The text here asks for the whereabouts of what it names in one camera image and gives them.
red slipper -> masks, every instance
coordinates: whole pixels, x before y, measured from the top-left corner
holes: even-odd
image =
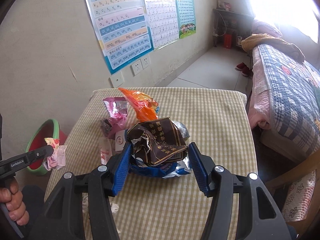
[[[243,70],[244,66],[247,66],[247,65],[242,62],[236,66],[236,69],[241,71]]]
[[[250,69],[247,66],[244,66],[243,70],[242,70],[242,75],[247,77],[249,76],[250,73]]]

blue gripper pad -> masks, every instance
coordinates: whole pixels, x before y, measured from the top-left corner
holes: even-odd
[[[215,164],[210,156],[202,155],[200,153],[194,142],[190,143],[188,146],[188,155],[199,189],[205,196],[208,196],[211,190],[209,187],[211,182],[211,171],[215,167]]]
[[[130,155],[132,150],[132,143],[126,143],[121,153],[122,157],[114,173],[113,186],[111,190],[113,195],[115,196],[119,193],[119,191],[122,190],[125,179],[127,178],[130,167]]]

orange plastic wrapper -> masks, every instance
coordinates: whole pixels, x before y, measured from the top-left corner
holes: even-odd
[[[140,91],[127,90],[124,88],[118,89],[136,111],[137,119],[140,122],[158,119],[157,113],[160,110],[159,105],[150,96]]]

pink blanket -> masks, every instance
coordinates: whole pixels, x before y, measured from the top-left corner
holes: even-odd
[[[252,50],[253,78],[252,95],[248,112],[251,129],[259,125],[263,129],[271,129],[269,89],[258,47]]]

white cable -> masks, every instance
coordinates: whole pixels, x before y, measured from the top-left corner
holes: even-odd
[[[221,16],[221,18],[222,18],[222,20],[223,20],[224,26],[226,27],[226,30],[225,30],[225,32],[223,33],[223,35],[225,35],[225,34],[227,33],[227,25],[226,25],[226,22],[224,21],[224,19],[223,19],[223,17],[222,17],[221,14],[220,14],[220,16]]]

